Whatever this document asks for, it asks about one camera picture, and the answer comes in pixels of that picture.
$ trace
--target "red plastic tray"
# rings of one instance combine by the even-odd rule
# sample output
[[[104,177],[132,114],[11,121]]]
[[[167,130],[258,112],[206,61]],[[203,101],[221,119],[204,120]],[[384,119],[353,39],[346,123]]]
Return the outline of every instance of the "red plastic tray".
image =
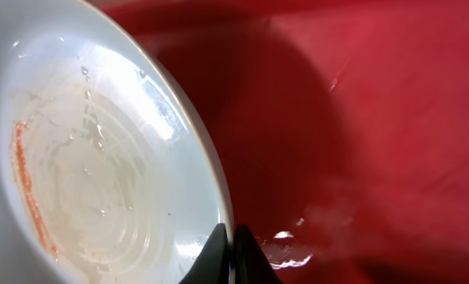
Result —
[[[236,223],[311,256],[285,283],[469,283],[469,1],[104,10],[194,103]]]

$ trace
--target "orange food residue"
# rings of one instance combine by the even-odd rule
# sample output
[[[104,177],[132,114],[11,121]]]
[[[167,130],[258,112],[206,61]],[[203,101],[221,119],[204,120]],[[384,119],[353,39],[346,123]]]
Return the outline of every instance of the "orange food residue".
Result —
[[[22,190],[24,191],[24,198],[26,205],[31,213],[32,220],[35,223],[36,231],[38,232],[39,242],[46,250],[50,250],[55,258],[58,257],[58,248],[52,243],[48,230],[43,223],[42,216],[39,212],[38,203],[32,195],[32,180],[29,176],[28,169],[26,168],[26,158],[24,155],[24,145],[22,144],[22,129],[29,129],[29,125],[23,121],[19,121],[16,124],[16,143],[15,143],[15,154],[17,162],[17,173],[20,178]]]

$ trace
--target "plate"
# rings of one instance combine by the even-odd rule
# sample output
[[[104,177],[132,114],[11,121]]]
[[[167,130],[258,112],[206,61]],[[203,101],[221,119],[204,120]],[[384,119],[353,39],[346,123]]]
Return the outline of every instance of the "plate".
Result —
[[[165,72],[86,3],[0,1],[0,283],[176,283],[230,228],[214,146]]]

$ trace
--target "orange sauce streak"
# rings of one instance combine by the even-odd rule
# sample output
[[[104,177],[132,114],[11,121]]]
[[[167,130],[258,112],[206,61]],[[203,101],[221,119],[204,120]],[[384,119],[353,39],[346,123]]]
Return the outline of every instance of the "orange sauce streak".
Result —
[[[31,212],[32,220],[35,223],[36,231],[38,232],[39,242],[41,242],[42,246],[45,249],[50,249],[50,251],[54,254],[55,258],[58,258],[58,248],[52,243],[50,239],[50,235],[48,234],[48,230],[43,223],[42,216],[39,212],[38,203],[36,203],[33,195],[32,195],[32,180],[29,176],[28,169],[26,168],[26,158],[24,156],[24,145],[22,144],[22,129],[26,128],[29,129],[29,125],[27,125],[23,121],[19,121],[16,124],[16,138],[17,142],[15,143],[16,146],[16,156],[17,156],[17,168],[18,174],[20,178],[20,183],[22,184],[22,189],[24,191],[24,197],[26,204],[28,205],[28,209]]]

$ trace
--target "wet plate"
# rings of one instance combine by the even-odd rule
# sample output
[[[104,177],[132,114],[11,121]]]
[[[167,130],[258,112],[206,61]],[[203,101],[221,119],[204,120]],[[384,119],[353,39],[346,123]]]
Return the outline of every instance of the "wet plate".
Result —
[[[180,281],[231,210],[175,86],[84,3],[0,1],[0,282]]]

